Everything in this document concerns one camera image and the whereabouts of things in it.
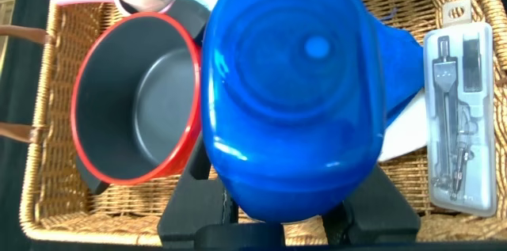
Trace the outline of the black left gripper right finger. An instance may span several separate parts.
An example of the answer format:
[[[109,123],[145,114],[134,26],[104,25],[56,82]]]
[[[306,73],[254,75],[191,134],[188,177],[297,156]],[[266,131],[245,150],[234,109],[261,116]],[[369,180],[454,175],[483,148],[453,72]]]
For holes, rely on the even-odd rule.
[[[379,166],[322,220],[330,245],[412,243],[421,227],[417,212]]]

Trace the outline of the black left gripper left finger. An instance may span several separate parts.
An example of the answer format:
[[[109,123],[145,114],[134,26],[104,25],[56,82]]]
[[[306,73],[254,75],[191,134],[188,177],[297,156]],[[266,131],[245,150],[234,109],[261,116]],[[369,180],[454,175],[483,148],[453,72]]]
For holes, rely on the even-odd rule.
[[[238,205],[220,179],[208,178],[210,170],[211,163],[199,136],[158,223],[164,249],[191,249],[199,229],[238,221]]]

